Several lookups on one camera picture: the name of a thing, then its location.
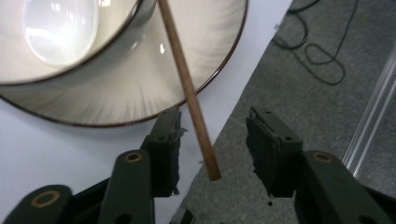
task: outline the wooden chopstick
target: wooden chopstick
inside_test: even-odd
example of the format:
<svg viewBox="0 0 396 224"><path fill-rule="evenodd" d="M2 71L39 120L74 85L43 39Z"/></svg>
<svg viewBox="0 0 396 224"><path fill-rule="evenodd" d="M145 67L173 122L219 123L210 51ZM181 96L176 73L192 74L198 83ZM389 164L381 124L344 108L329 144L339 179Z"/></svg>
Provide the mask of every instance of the wooden chopstick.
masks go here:
<svg viewBox="0 0 396 224"><path fill-rule="evenodd" d="M195 89L192 85L189 68L183 54L179 38L177 36L177 29L175 27L172 14L167 3L167 0L158 1L161 13L163 14L163 22L166 33L173 51L177 71L180 77L181 85L183 87L184 95L187 100L187 105L191 113L192 122L197 133L198 141L205 160L206 170L211 181L219 180L221 174L219 171L216 156L210 143L209 135L205 126L204 118L202 116L201 108L196 97Z"/></svg>

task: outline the white plate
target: white plate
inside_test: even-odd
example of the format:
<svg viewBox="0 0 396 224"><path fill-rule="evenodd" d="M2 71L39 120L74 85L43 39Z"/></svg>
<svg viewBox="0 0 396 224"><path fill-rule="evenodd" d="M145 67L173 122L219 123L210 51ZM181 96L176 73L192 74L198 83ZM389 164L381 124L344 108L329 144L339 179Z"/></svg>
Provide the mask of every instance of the white plate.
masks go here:
<svg viewBox="0 0 396 224"><path fill-rule="evenodd" d="M193 84L201 90L227 63L242 32L247 1L171 0ZM3 90L3 99L44 119L78 126L120 126L154 118L183 102L172 52L156 8L141 43L95 69Z"/></svg>

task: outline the wire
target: wire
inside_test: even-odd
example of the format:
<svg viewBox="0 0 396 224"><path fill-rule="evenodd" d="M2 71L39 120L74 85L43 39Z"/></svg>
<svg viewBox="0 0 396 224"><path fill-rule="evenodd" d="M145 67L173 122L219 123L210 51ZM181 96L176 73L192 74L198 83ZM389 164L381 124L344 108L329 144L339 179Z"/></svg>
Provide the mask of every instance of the wire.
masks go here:
<svg viewBox="0 0 396 224"><path fill-rule="evenodd" d="M336 52L335 52L334 54L331 54L329 51L327 51L326 49L324 49L321 45L315 44L315 43L313 43L313 44L308 44L308 45L306 45L305 48L304 48L304 55L305 55L305 58L308 60L308 62L309 62L311 65L320 66L320 65L325 65L325 64L328 64L328 63L336 63L336 64L340 67L340 70L341 70L341 77L338 78L338 80L337 80L337 81L334 81L334 82L331 82L331 81L328 81L328 80L326 80L326 79L321 78L318 74L316 74L314 71L312 71L312 69L310 69L310 67L308 66L308 64L306 64L306 63L304 62L304 60L295 52L296 49L301 48L301 47L305 44L306 39L307 39L307 37L308 37L308 33L309 33L308 26L307 26L305 20L303 19L303 17L302 17L299 13L302 12L302 11L305 11L305 10L307 10L307 9L309 9L309 8L311 8L312 6L316 5L319 1L320 1L320 0L315 0L314 2L312 2L312 3L310 3L310 4L307 4L307 5L304 6L304 7L298 7L298 8L295 8L295 9L289 9L289 10L288 10L287 15L289 15L289 16L295 16L295 17L299 20L299 22L303 25L303 27L304 27L304 37L303 37L303 40L302 40L299 44L297 44L297 45L295 45L295 46L290 46L290 45L289 45L283 38L281 38L280 36L275 36L275 37L273 38L272 42L273 42L277 47L279 47L279 48L281 48L281 49L290 50L291 53L292 53L292 55L294 56L294 58L298 61L298 63L301 64L301 65L305 68L305 70L306 70L309 74L311 74L311 76L313 76L316 80L318 80L319 82L325 83L325 84L327 84L327 85L335 86L335 85L340 84L340 83L344 80L344 78L346 77L346 75L347 75L346 69L345 69L344 65L343 65L340 61L338 61L336 58L337 58L338 53L340 52L341 47L343 46L344 41L345 41L345 39L346 39L346 37L347 37L347 32L348 32L348 30L349 30L350 23L352 23L352 20L353 20L353 18L355 17L355 14L356 14L356 11L357 11L357 8L358 8L359 0L355 0L355 2L354 2L354 7L353 7L352 12L351 12L351 14L350 14L349 20L348 20L347 23L346 23L346 29L345 29L345 31L344 31L344 33L343 33L341 39L340 39L340 42L339 42L339 44L338 44L338 46L337 46L337 49L336 49ZM324 54L324 55L328 58L328 60L326 60L326 61L316 61L316 60L314 60L313 57L312 57L312 56L310 55L310 53L309 53L309 52L312 52L310 49L317 49L317 50L320 51L322 54Z"/></svg>

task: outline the floor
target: floor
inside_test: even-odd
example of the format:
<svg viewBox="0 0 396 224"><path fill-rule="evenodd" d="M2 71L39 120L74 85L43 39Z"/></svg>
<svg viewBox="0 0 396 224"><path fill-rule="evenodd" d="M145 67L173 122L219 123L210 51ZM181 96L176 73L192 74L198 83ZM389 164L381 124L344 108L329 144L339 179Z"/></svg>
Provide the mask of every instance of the floor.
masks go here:
<svg viewBox="0 0 396 224"><path fill-rule="evenodd" d="M309 2L295 0L290 8ZM321 0L301 12L309 29L305 46L318 43L335 53L354 2ZM293 200L269 198L253 173L245 144L249 108L264 107L275 112L304 139L304 150L324 150L341 159L395 43L395 19L394 0L358 2L337 56L346 76L335 86L319 82L302 66L301 62L307 63L304 48L289 51L274 44L268 47L214 145L223 178L210 182L204 167L182 204L195 215L195 223L298 223ZM298 43L303 35L303 26L292 16L285 18L277 33L289 45ZM310 53L315 59L326 59L315 50ZM318 77L335 82L342 76L339 65L309 65L309 69ZM396 100L360 177L362 184L393 197L396 197L395 136Z"/></svg>

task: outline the white table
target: white table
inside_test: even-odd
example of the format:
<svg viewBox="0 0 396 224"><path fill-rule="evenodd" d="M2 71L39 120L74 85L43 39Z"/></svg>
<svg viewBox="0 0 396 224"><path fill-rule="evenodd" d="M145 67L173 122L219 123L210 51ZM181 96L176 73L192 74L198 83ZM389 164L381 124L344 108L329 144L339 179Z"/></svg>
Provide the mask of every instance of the white table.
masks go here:
<svg viewBox="0 0 396 224"><path fill-rule="evenodd" d="M199 94L212 143L233 111L290 2L249 0L245 29L232 58ZM181 139L180 195L155 200L156 222L160 224L169 223L202 166L188 109L185 105L180 109L182 126L189 130ZM34 189L62 184L78 193L108 178L117 156L138 149L154 121L113 129L77 128L33 117L0 100L0 220Z"/></svg>

